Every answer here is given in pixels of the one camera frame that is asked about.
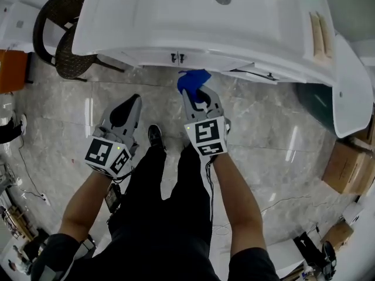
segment black pants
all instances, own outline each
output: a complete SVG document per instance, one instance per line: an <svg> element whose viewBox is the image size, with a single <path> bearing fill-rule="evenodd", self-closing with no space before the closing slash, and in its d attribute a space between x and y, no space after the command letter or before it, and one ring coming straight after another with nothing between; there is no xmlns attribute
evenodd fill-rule
<svg viewBox="0 0 375 281"><path fill-rule="evenodd" d="M0 143L9 143L22 133L21 124L14 126L13 118L5 126L0 126Z"/></svg>
<svg viewBox="0 0 375 281"><path fill-rule="evenodd" d="M122 198L120 209L111 217L111 234L125 223L150 220L178 225L210 246L210 196L200 175L200 159L192 145L185 148L178 163L178 180L171 197L162 200L162 181L166 153L151 147L134 170Z"/></svg>

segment chair leg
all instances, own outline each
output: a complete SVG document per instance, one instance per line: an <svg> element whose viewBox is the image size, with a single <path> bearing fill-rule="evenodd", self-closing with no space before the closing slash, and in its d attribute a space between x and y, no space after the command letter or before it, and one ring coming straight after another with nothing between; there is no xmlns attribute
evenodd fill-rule
<svg viewBox="0 0 375 281"><path fill-rule="evenodd" d="M87 82L87 79L83 79L83 78L74 78L73 80L78 80L78 81L82 81L82 82Z"/></svg>
<svg viewBox="0 0 375 281"><path fill-rule="evenodd" d="M123 70L121 68L111 66L110 64L107 64L107 63L103 63L100 59L96 59L95 63L98 64L99 66L110 68L110 69L115 70L115 71L119 71L119 72L122 72L122 73L125 72L125 70Z"/></svg>

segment cabinet door handle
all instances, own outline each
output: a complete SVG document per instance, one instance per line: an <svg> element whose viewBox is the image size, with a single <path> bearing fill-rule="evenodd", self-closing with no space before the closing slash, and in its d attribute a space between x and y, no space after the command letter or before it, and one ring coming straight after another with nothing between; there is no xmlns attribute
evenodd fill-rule
<svg viewBox="0 0 375 281"><path fill-rule="evenodd" d="M183 63L185 59L185 54L180 54L180 63Z"/></svg>

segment blue cloth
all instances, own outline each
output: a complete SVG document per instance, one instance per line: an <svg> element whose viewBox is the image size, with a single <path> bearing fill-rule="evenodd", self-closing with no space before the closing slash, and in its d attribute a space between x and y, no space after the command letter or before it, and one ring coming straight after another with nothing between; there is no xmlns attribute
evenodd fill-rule
<svg viewBox="0 0 375 281"><path fill-rule="evenodd" d="M182 90L186 90L192 96L194 102L203 103L204 101L198 98L196 92L198 88L211 78L211 74L206 70L180 71L179 73L185 73L177 82L179 92L182 94Z"/></svg>

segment marble floor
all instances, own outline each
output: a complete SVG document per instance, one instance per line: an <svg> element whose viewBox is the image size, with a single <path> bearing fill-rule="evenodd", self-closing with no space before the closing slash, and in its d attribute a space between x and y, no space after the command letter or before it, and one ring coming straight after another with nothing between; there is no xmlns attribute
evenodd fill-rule
<svg viewBox="0 0 375 281"><path fill-rule="evenodd" d="M143 109L135 138L140 144L133 164L145 154L149 143L147 128L157 123L165 135L168 157L165 163L162 196L167 198L176 183L177 162L182 150L185 113L177 91L178 70L174 68L132 68L117 63L125 73L93 65L86 72L87 83L62 80L53 67L33 59L34 84L2 96L2 105L15 107L28 116L21 159L17 139L1 147L22 179L20 188L38 190L50 201L11 193L32 217L34 224L54 233L59 229L70 197L90 174L82 160L85 138L93 131L104 108L114 99L138 93ZM226 116L232 121L229 153L254 192L262 210L264 235L268 245L310 231L318 223L323 235L340 217L353 196L341 196L321 177L335 137L317 123L299 104L292 84L250 83L213 73L207 86L215 90ZM226 278L231 229L215 182L214 227L210 257L217 274ZM110 242L103 204L91 235L101 251ZM314 241L319 237L311 233Z"/></svg>

